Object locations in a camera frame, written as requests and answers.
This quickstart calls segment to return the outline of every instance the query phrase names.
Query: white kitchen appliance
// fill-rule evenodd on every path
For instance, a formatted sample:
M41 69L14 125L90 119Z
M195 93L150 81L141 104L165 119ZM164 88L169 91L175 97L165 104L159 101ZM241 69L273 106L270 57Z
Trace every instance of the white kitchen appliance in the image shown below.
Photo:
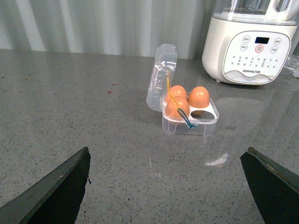
M299 18L299 0L218 0L202 62L220 82L262 85L280 73Z

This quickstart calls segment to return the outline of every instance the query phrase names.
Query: gray granite countertop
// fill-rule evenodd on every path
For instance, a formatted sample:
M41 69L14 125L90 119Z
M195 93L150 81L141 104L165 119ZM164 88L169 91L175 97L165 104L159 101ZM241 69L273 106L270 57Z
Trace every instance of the gray granite countertop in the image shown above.
M208 138L169 135L145 102L153 62L0 50L0 206L87 146L78 224L263 223L240 156L254 147L299 174L299 80L223 84L178 60L172 84L206 87L220 118Z

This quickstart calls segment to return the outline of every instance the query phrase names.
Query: control panel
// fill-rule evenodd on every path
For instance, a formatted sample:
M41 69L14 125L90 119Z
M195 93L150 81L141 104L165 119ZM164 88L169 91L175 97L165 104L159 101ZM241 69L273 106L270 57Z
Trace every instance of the control panel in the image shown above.
M237 34L227 48L224 76L234 82L265 84L281 71L291 46L288 36L267 31Z

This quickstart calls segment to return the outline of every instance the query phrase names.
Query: clear plastic lid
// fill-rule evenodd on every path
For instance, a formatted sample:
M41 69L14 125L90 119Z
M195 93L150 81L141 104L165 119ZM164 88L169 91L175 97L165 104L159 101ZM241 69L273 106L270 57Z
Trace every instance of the clear plastic lid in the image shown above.
M149 83L146 102L150 109L162 112L163 96L167 92L167 77L171 85L177 66L176 46L162 44L156 50L154 68Z

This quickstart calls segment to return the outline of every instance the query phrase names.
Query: egg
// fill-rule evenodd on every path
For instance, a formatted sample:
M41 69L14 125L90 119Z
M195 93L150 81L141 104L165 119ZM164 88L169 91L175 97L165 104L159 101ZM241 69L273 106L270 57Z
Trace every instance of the egg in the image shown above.
M195 87L189 95L188 103L195 108L206 108L210 104L210 94L205 87Z
M188 101L183 97L175 97L174 100L177 102L178 108L181 108L187 116L190 115L190 107ZM173 100L170 99L167 103L165 114L173 119L183 120L182 116L178 113L177 107Z
M170 88L169 92L173 97L183 97L184 99L187 99L187 93L183 86L181 85L174 85ZM170 100L169 93L166 94L165 102L167 103Z

